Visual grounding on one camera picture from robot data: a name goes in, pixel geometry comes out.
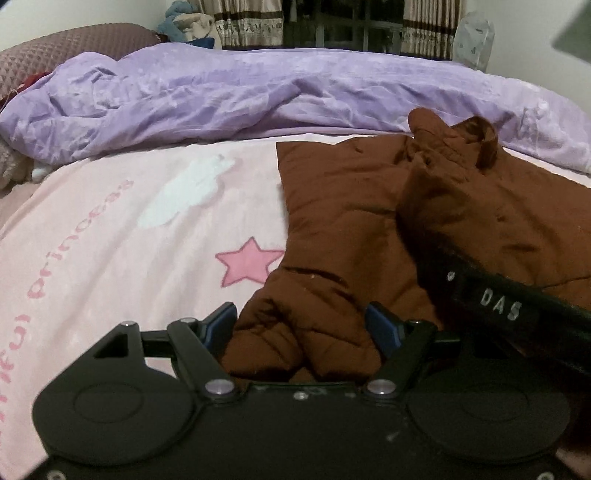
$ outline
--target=pink bedsheet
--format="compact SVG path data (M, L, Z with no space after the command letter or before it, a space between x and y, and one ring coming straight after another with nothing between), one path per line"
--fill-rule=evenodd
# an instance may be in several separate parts
M241 309L260 288L287 237L277 140L77 162L0 229L0 476L43 461L35 396L117 323L161 329L224 301Z

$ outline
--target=purple comforter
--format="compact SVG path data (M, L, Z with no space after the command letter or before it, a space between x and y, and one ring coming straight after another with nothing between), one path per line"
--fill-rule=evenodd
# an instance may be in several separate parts
M481 115L507 147L591 173L591 121L553 92L451 62L337 50L83 53L10 102L0 135L59 165L187 139L408 132L418 106L449 124Z

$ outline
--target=pink star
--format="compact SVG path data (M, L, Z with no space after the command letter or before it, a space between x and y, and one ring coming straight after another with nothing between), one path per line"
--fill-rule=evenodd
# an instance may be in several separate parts
M222 287L246 279L260 284L265 283L269 276L269 265L281 258L284 253L283 250L261 250L252 236L240 247L240 250L217 254L216 258L227 267L222 279Z

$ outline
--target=plastic bag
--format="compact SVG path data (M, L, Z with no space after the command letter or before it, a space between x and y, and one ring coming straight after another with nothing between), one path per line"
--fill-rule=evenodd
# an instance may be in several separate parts
M453 61L473 70L486 71L495 39L495 26L479 12L468 13L457 26Z

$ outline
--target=white wall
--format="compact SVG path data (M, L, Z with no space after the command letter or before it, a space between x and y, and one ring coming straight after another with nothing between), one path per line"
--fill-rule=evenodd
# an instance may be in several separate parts
M588 1L467 0L467 11L483 12L495 24L486 72L554 90L591 115L591 65L551 46Z
M0 50L100 23L130 22L153 29L165 9L163 0L10 0L0 10Z

